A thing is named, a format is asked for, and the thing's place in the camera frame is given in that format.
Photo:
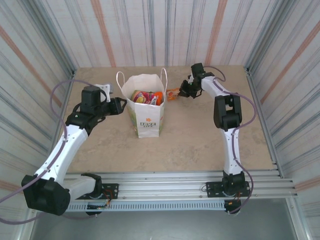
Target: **tabletop surface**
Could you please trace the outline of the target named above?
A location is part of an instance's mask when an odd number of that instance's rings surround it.
[[[226,76],[221,84],[230,92],[252,99],[242,66],[217,66]],[[162,67],[80,68],[77,80],[91,84],[112,83],[111,97],[122,97],[116,73],[125,78],[139,74],[160,74]],[[191,73],[189,66],[166,67],[168,89],[180,87]],[[214,69],[206,68],[221,77]],[[85,85],[74,83],[65,116],[81,102]],[[242,123],[253,116],[251,105],[241,99]],[[78,150],[68,172],[178,172],[223,170],[225,162],[222,134],[213,122],[214,100],[206,92],[192,99],[179,97],[166,102],[160,137],[138,138],[127,110],[98,124]],[[239,131],[240,160],[249,170],[272,169],[272,161],[258,117]]]

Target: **snack package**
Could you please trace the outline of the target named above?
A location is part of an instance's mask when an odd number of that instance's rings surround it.
[[[176,100],[178,98],[178,94],[180,92],[180,88],[168,89],[166,91],[166,96],[168,101]]]
[[[131,96],[131,100],[138,104],[150,104],[160,106],[163,99],[163,93],[157,92],[146,92],[135,90]]]

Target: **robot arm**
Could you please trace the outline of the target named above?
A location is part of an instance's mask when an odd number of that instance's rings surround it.
[[[221,182],[207,183],[208,197],[234,196],[244,197],[249,194],[249,183],[245,181],[243,169],[237,164],[233,154],[239,157],[239,130],[242,122],[240,97],[227,91],[211,72],[205,72],[202,63],[191,66],[192,74],[184,80],[180,87],[179,96],[197,98],[206,91],[214,99],[213,120],[223,137],[224,142],[224,169]]]
[[[65,134],[61,136],[34,176],[26,175],[22,180],[21,185],[24,186],[46,171],[36,183],[23,191],[29,208],[59,216],[66,211],[70,201],[84,194],[94,198],[102,194],[101,177],[97,175],[84,173],[67,184],[64,183],[64,178],[78,149],[89,137],[93,128],[106,116],[118,115],[124,111],[127,101],[119,97],[110,98],[110,93],[112,93],[110,84],[86,86],[82,90],[81,103],[74,107],[66,121],[67,136]],[[62,144],[64,147],[52,165]]]

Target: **paper bag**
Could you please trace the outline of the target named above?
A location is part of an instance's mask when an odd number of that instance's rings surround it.
[[[165,87],[162,83],[162,73],[165,74]],[[119,74],[123,76],[123,86],[119,84]],[[125,75],[119,71],[116,74],[116,82],[127,100],[127,109],[131,122],[139,138],[159,137],[163,128],[164,112],[166,103],[166,90],[168,76],[166,69],[162,68],[160,78],[157,74],[140,74],[131,76],[125,81]],[[135,90],[144,92],[162,92],[163,100],[160,106],[137,103],[131,100]]]

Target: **striped wall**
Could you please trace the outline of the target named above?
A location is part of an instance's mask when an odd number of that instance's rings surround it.
[[[320,240],[320,1],[294,0],[287,10],[250,68],[279,163]]]
[[[0,1],[0,198],[33,175],[50,151],[57,119],[49,107],[51,89],[71,72],[59,62],[48,44],[28,1]],[[66,88],[56,91],[58,111]],[[26,217],[23,194],[0,206],[8,220]],[[0,223],[0,239],[14,239],[18,227]]]
[[[37,0],[76,67],[244,65],[278,0]]]

